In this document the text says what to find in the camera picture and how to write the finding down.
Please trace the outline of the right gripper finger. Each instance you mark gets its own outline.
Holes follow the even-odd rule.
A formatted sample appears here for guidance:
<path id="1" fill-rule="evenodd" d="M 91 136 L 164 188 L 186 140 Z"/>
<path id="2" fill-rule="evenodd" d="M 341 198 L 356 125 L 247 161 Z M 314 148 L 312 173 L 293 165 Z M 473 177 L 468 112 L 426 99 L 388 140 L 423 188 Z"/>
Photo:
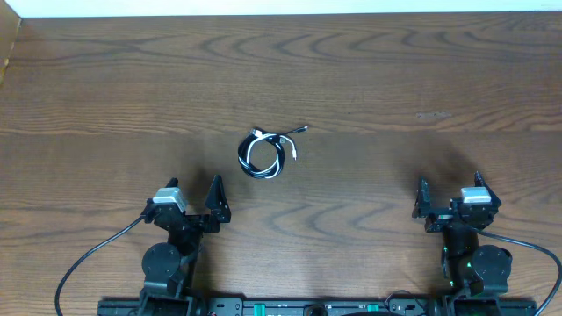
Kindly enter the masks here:
<path id="1" fill-rule="evenodd" d="M 494 191 L 489 187 L 489 185 L 486 183 L 484 177 L 482 176 L 482 174 L 479 171 L 476 171 L 474 173 L 474 186 L 485 188 L 487 190 L 487 192 L 489 193 L 492 202 L 498 202 L 499 201 L 499 198 L 494 193 Z"/>
<path id="2" fill-rule="evenodd" d="M 421 176 L 418 181 L 416 200 L 412 213 L 413 218 L 426 218 L 431 211 L 431 199 L 429 194 L 429 183 Z"/>

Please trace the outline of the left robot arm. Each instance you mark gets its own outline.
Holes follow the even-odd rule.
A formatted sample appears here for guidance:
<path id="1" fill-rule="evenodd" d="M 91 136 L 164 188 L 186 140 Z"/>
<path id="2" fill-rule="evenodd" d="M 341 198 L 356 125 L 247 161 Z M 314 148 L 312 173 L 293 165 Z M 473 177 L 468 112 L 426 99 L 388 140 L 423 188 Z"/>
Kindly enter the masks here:
<path id="1" fill-rule="evenodd" d="M 165 242 L 150 247 L 142 258 L 145 274 L 139 315 L 207 315 L 205 299 L 192 289 L 201 241 L 231 221 L 222 177 L 216 175 L 205 199 L 208 213 L 188 214 L 187 199 L 176 178 L 147 201 L 141 216 L 168 233 Z"/>

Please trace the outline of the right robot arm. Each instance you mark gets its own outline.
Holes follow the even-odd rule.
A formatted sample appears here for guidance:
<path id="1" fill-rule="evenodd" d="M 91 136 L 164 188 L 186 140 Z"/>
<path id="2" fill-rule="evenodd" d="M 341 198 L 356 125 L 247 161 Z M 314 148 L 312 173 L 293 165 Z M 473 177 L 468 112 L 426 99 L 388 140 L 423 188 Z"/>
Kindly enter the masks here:
<path id="1" fill-rule="evenodd" d="M 441 265 L 450 293 L 429 301 L 429 315 L 500 315 L 499 296 L 508 291 L 512 255 L 504 248 L 481 245 L 479 234 L 491 225 L 501 200 L 474 174 L 474 185 L 460 190 L 447 207 L 431 203 L 429 183 L 417 184 L 412 216 L 425 220 L 428 233 L 443 236 Z"/>

